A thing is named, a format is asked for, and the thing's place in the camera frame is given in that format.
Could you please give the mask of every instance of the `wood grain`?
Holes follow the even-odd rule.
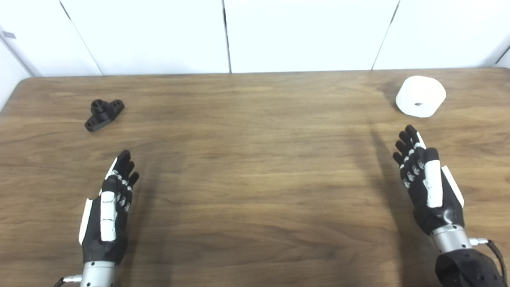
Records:
[[[394,105],[413,75],[447,90],[431,118]],[[94,99],[126,110],[89,133]],[[0,114],[0,285],[81,273],[85,198],[129,149],[141,179],[123,287],[438,286],[391,158],[398,132],[439,149],[468,234],[508,256],[509,122],[500,68],[28,79]]]

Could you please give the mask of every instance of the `robotic hand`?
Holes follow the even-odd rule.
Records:
[[[393,159],[413,203],[418,226],[432,237],[439,257],[436,274],[445,287],[506,286],[502,255],[485,238],[468,238],[464,232],[464,198],[447,166],[441,167],[438,151],[427,148],[420,133],[409,125],[400,132]],[[499,275],[492,259],[473,249],[487,244],[501,263]]]
[[[133,199],[133,185],[139,178],[133,171],[128,150],[115,158],[99,195],[87,199],[80,226],[79,241],[83,250],[83,275],[61,278],[55,287],[66,282],[81,282],[80,287],[112,287],[115,268],[128,247],[125,233],[128,211]]]

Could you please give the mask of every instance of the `black cable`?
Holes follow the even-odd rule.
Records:
[[[506,277],[506,266],[505,261],[503,260],[503,254],[501,254],[499,249],[496,247],[496,244],[492,240],[489,240],[489,242],[487,242],[487,247],[489,247],[492,250],[492,252],[494,252],[494,255],[496,255],[496,258],[498,258],[499,264],[501,265],[501,276],[503,277],[503,281],[505,282],[505,284],[507,284],[508,281]]]
[[[62,285],[64,285],[64,277],[60,278],[57,283],[55,283],[55,285],[53,285],[53,287],[60,287]]]

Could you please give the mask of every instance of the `black 3d-printed part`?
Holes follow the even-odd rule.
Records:
[[[123,109],[124,103],[121,100],[114,100],[111,103],[94,100],[90,104],[92,116],[85,122],[85,128],[89,132],[95,132],[113,122]]]

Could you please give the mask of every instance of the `white wall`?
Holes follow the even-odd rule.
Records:
[[[29,77],[29,73],[0,40],[0,110],[19,81]]]
[[[225,0],[232,72],[372,68],[398,0]]]
[[[0,0],[0,7],[0,38],[33,75],[101,75],[58,0]]]
[[[104,75],[228,73],[221,0],[62,0]]]
[[[374,68],[490,67],[509,45],[508,0],[401,0]]]

